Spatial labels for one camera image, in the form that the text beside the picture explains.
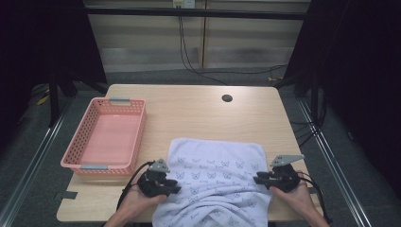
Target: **black cable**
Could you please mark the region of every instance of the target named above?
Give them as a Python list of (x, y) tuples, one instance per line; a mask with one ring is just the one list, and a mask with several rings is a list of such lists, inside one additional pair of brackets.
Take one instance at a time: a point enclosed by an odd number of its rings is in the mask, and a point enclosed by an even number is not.
[(308, 182), (308, 183), (310, 183), (310, 184), (312, 184), (312, 186), (313, 186), (314, 188), (316, 188), (316, 191), (318, 192), (318, 200), (319, 200), (319, 202), (321, 203), (321, 208), (322, 208), (322, 210), (323, 210), (323, 217), (324, 217), (324, 219), (326, 220), (326, 222), (327, 222), (328, 224), (330, 224), (333, 220), (327, 215), (327, 211), (326, 211), (326, 209), (325, 209), (324, 200), (323, 200), (323, 193), (322, 193), (321, 188), (315, 183), (315, 181), (313, 181), (312, 178), (310, 178), (310, 180), (309, 180), (309, 179), (300, 177), (300, 179), (303, 180), (303, 181), (306, 181), (306, 182)]
[(132, 184), (132, 181), (135, 179), (136, 175), (138, 175), (138, 173), (141, 171), (142, 168), (144, 168), (145, 166), (151, 166), (154, 163), (155, 162), (146, 162), (146, 163), (142, 164), (141, 166), (139, 166), (138, 169), (136, 169), (136, 171), (133, 173), (132, 177), (128, 181), (127, 185), (122, 190), (123, 192), (121, 193), (120, 199), (118, 200), (117, 210), (120, 207), (121, 202), (124, 200), (124, 198), (129, 193), (130, 189), (135, 185), (135, 184)]
[[(186, 50), (186, 43), (185, 43), (185, 37), (183, 35), (183, 18), (179, 17), (179, 24), (180, 24), (180, 50), (181, 50), (181, 60), (183, 62), (183, 66), (191, 73), (195, 73), (198, 76), (204, 77), (204, 78), (208, 78), (208, 79), (212, 79), (214, 81), (217, 81), (219, 83), (222, 83), (224, 85), (228, 85), (225, 82), (218, 80), (218, 79), (214, 79), (214, 78), (210, 78), (210, 77), (206, 77), (204, 74), (242, 74), (242, 75), (255, 75), (255, 74), (264, 74), (264, 73), (270, 73), (270, 77), (272, 78), (272, 74), (271, 72), (277, 69), (280, 69), (282, 67), (287, 66), (287, 64), (280, 64), (280, 65), (274, 65), (273, 67), (271, 67), (268, 70), (264, 70), (264, 71), (258, 71), (258, 72), (235, 72), (235, 71), (209, 71), (209, 72), (199, 72), (197, 70), (195, 70), (195, 68), (192, 66), (191, 61), (189, 60), (188, 57), (188, 52)], [(189, 68), (185, 63), (185, 60), (183, 59), (183, 52), (185, 53), (186, 56), (186, 60), (188, 62)]]
[(307, 122), (296, 122), (296, 121), (289, 121), (289, 123), (294, 124), (294, 125), (308, 125), (312, 122), (307, 121)]
[(307, 125), (304, 125), (304, 126), (302, 126), (301, 128), (299, 128), (298, 130), (294, 131), (294, 133), (296, 133), (296, 132), (298, 132), (298, 131), (301, 131), (301, 130), (303, 130), (303, 129), (306, 128), (306, 127), (307, 127)]
[[(208, 78), (208, 79), (214, 80), (214, 81), (216, 81), (216, 82), (219, 82), (219, 83), (221, 83), (221, 84), (228, 85), (227, 83), (225, 83), (225, 82), (223, 82), (223, 81), (221, 81), (221, 80), (214, 79), (214, 78), (211, 78), (211, 77), (207, 77), (207, 76), (205, 76), (205, 75), (202, 75), (202, 74), (200, 74), (199, 72), (197, 72), (197, 71), (194, 69), (194, 67), (192, 67), (191, 61), (189, 60), (188, 53), (187, 53), (187, 51), (186, 51), (185, 38), (184, 38), (184, 35), (183, 35), (183, 18), (182, 18), (182, 17), (179, 17), (178, 20), (179, 20), (179, 24), (180, 24), (180, 52), (181, 52), (181, 60), (183, 61), (183, 66), (184, 66), (189, 72), (195, 73), (195, 74), (197, 74), (197, 75), (200, 76), (200, 77)], [(189, 67), (190, 67), (190, 68), (188, 68), (188, 66), (186, 65), (185, 61), (183, 60), (183, 49), (184, 49), (184, 52), (185, 52), (185, 55), (186, 55), (186, 59), (187, 59), (187, 61), (188, 61), (188, 64), (189, 64)]]

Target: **forearm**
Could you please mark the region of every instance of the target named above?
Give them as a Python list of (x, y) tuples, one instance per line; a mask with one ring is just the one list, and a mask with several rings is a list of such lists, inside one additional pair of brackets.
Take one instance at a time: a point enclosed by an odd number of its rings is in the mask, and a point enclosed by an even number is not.
[(104, 227), (122, 227), (129, 221), (127, 216), (124, 216), (121, 212), (116, 212), (109, 218)]
[(311, 227), (328, 227), (324, 217), (316, 209), (304, 211), (302, 216)]

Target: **towel pattern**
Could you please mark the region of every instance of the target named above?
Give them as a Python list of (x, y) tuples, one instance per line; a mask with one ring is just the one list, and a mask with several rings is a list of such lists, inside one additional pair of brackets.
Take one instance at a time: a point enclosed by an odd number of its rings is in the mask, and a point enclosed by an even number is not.
[(253, 181), (257, 171), (268, 171), (260, 145), (175, 139), (167, 165), (167, 177), (182, 189), (159, 204), (153, 226), (268, 225), (270, 193)]

